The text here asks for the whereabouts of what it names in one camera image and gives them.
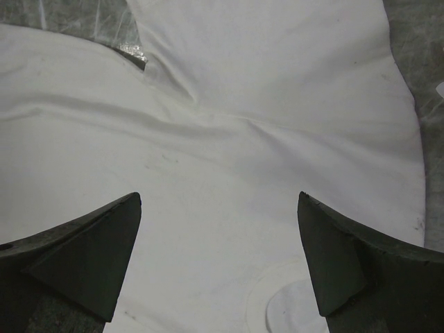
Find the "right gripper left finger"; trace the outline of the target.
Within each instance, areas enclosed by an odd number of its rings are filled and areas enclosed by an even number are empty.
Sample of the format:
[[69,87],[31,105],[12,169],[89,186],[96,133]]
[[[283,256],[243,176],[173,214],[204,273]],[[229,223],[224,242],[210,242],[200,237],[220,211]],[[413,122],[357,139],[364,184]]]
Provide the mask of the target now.
[[1,245],[2,332],[102,332],[142,217],[137,192]]

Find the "cream white t shirt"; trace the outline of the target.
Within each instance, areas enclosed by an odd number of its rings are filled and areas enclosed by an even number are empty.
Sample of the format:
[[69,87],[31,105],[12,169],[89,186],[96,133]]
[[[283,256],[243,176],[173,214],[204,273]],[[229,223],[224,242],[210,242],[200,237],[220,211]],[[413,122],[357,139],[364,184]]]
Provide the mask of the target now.
[[300,192],[424,244],[414,101],[381,1],[131,1],[144,70],[1,26],[1,240],[130,192],[107,332],[325,332]]

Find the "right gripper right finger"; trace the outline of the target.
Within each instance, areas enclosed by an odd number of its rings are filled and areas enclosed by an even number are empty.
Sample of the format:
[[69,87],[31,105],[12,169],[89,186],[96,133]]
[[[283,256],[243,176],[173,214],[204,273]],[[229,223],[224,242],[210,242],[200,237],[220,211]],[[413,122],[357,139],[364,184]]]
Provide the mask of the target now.
[[298,225],[330,332],[442,332],[443,254],[400,241],[302,192]]

